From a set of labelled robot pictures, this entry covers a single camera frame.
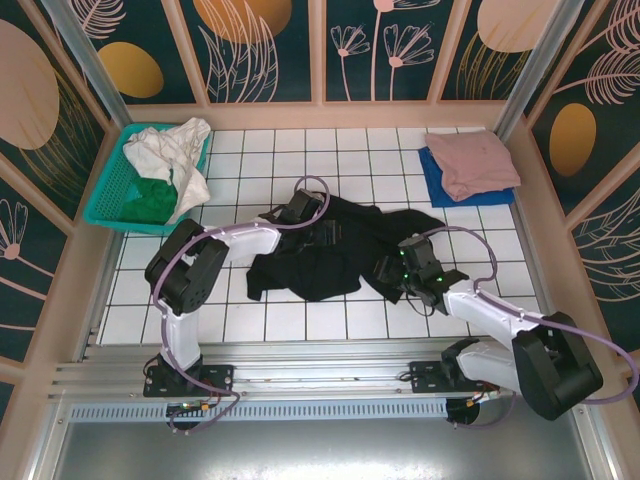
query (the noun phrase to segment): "grid floor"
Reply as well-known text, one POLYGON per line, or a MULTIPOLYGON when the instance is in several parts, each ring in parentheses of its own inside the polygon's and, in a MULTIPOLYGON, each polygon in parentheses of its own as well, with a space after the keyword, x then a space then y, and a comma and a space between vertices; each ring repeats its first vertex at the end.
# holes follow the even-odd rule
MULTIPOLYGON (((437 128, 455 133, 474 128, 437 128)), ((538 310, 533 285, 507 206, 433 208, 417 149, 424 128, 247 130, 215 132, 210 143, 207 181, 211 200, 192 211, 205 226, 253 219, 291 198, 301 175, 318 175, 331 192, 383 211, 413 208, 482 232, 499 261, 492 293, 522 308, 538 310)), ((118 261, 98 342, 103 345, 160 343, 160 314, 149 305, 143 271, 161 237, 128 234, 118 261)), ((491 266, 484 247, 463 232, 433 238, 445 269, 456 266, 470 277, 491 266)), ((351 340, 482 335, 473 326, 436 312, 425 318, 406 300, 384 301, 369 285, 349 295, 307 303, 289 290, 270 291, 261 302, 246 296, 252 259, 225 265, 200 311, 200 342, 351 340)), ((413 304, 424 314, 418 300, 413 304)))

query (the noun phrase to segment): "mounting plate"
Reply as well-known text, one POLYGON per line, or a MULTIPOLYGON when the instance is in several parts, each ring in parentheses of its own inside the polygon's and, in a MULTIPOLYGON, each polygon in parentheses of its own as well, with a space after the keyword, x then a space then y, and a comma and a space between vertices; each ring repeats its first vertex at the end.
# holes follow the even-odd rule
MULTIPOLYGON (((233 365, 202 365, 193 375, 201 382, 206 380, 216 388, 231 391, 233 389, 233 370, 233 365)), ((187 383, 182 378, 180 381, 176 381, 172 375, 167 374, 167 370, 163 366, 153 366, 147 369, 142 395, 147 398, 208 397, 209 392, 187 383)))
POLYGON ((413 393, 448 393, 448 392, 477 392, 484 384, 475 380, 457 381, 456 385, 446 377, 441 362, 411 362, 411 390, 413 393))

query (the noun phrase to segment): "plastic basket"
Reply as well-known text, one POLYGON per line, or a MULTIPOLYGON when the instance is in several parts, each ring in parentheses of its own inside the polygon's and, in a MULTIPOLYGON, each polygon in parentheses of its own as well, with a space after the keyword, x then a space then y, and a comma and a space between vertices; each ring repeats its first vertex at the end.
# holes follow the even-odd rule
MULTIPOLYGON (((134 180, 138 178, 138 173, 127 160, 122 147, 129 140, 131 135, 144 130, 147 127, 154 127, 156 130, 166 130, 175 125, 160 123, 135 123, 126 126, 113 148, 113 152, 107 160, 107 164, 98 179, 89 203, 84 209, 84 219, 92 225, 111 228, 120 232, 140 232, 150 235, 168 235, 183 220, 188 212, 182 215, 178 221, 172 225, 150 225, 144 223, 122 222, 120 218, 122 207, 125 203, 139 198, 141 195, 134 185, 134 180)), ((197 168, 200 172, 204 170, 207 160, 207 147, 209 137, 204 142, 200 160, 197 168)))

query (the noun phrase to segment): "blue towel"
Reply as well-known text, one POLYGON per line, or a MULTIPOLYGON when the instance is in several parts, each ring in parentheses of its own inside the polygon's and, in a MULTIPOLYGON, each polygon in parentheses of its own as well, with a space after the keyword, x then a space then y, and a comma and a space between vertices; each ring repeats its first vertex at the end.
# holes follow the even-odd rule
POLYGON ((434 160, 431 150, 424 147, 418 153, 420 154, 420 163, 424 170, 424 176, 427 179, 431 205, 434 207, 474 207, 477 205, 508 205, 513 203, 513 188, 497 192, 476 193, 461 202, 455 202, 442 188, 442 170, 434 160))

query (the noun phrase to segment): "white cloth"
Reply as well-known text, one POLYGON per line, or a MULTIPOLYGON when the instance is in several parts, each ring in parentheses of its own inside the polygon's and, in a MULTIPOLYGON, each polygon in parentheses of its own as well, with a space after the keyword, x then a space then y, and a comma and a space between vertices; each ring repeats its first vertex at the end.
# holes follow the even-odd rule
POLYGON ((153 127, 134 133, 124 145, 127 160, 143 178, 173 183, 178 202, 167 225, 196 205, 211 198, 207 181, 197 170, 202 146, 211 127, 201 118, 192 118, 178 127, 158 131, 153 127))

